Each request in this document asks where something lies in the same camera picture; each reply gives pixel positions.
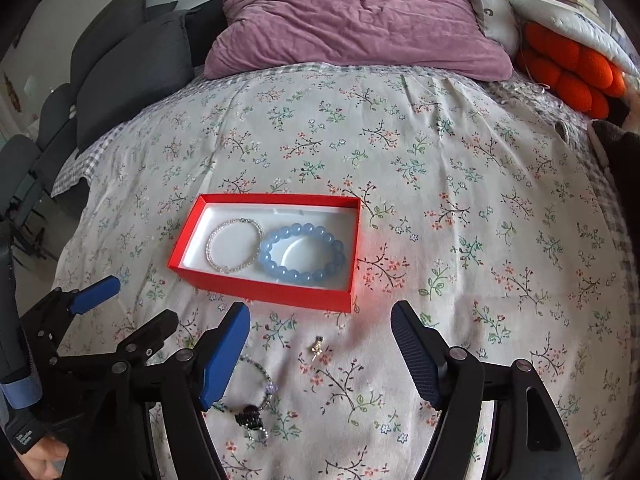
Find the blue sleeved forearm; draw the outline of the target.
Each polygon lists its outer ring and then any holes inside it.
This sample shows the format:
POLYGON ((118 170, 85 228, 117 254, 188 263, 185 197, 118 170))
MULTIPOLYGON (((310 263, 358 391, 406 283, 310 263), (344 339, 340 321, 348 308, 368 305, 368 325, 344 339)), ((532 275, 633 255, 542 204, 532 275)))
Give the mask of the blue sleeved forearm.
POLYGON ((1 225, 1 428, 11 414, 36 404, 42 397, 32 352, 18 316, 11 229, 1 225))

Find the left hand with glove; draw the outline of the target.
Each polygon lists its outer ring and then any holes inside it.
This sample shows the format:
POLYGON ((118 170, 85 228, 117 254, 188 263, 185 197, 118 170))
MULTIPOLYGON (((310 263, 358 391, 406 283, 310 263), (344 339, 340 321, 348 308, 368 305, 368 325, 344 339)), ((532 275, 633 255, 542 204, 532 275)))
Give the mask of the left hand with glove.
POLYGON ((27 453, 21 454, 1 431, 2 479, 59 479, 61 469, 58 466, 67 455, 67 445, 51 436, 43 437, 27 453))

